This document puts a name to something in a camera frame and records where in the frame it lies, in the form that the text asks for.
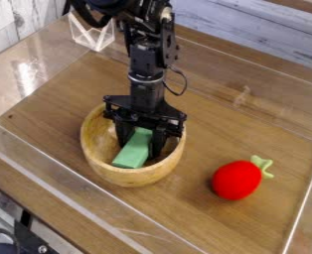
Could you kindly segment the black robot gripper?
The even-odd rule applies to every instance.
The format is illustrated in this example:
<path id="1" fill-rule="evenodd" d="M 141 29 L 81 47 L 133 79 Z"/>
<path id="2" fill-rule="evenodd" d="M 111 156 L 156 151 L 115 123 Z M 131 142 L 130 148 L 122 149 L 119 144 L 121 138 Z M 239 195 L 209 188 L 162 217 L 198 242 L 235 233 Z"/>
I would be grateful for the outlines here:
<path id="1" fill-rule="evenodd" d="M 174 108 L 165 99 L 164 79 L 152 82 L 133 80 L 129 95 L 105 95 L 105 117 L 115 123 L 119 146 L 123 147 L 136 127 L 153 130 L 150 158 L 160 157 L 168 136 L 181 137 L 188 115 Z"/>

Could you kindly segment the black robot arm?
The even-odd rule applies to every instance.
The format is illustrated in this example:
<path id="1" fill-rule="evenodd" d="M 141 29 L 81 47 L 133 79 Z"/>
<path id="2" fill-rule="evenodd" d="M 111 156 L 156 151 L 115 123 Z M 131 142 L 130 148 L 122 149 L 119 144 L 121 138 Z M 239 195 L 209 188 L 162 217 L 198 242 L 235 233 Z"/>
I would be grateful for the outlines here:
<path id="1" fill-rule="evenodd" d="M 105 117 L 115 124 L 121 145 L 138 127 L 152 131 L 150 156 L 158 157 L 168 138 L 184 134 L 188 114 L 169 104 L 166 72 L 181 50 L 176 38 L 176 13 L 170 0 L 70 0 L 95 28 L 117 21 L 130 57 L 130 93 L 106 95 Z"/>

